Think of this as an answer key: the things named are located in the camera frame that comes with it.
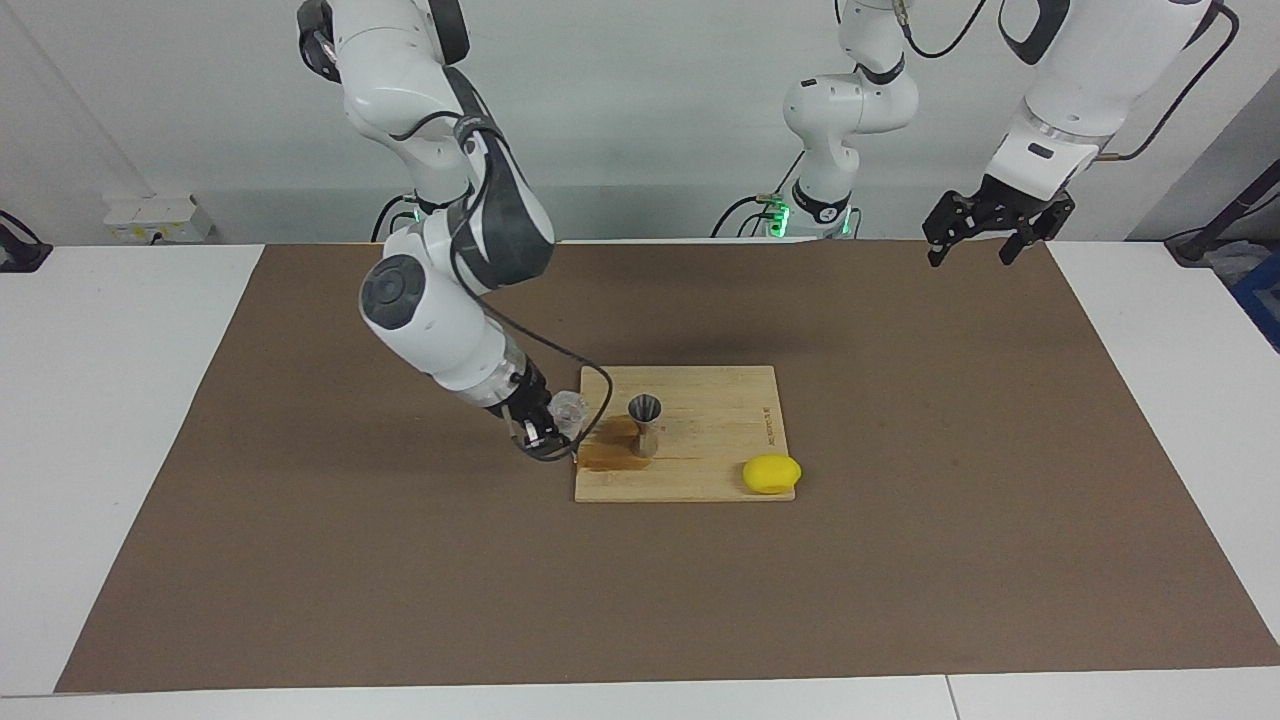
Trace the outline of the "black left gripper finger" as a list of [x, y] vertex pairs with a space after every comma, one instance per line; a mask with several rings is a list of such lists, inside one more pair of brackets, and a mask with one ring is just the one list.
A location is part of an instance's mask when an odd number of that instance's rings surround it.
[[942, 193], [924, 219], [924, 236], [931, 266], [942, 265], [950, 251], [977, 234], [973, 210], [975, 201], [957, 191]]
[[1036, 213], [1016, 211], [1012, 215], [1012, 233], [1001, 247], [1001, 263], [1012, 265], [1032, 246], [1053, 240], [1075, 210], [1070, 193], [1057, 193]]

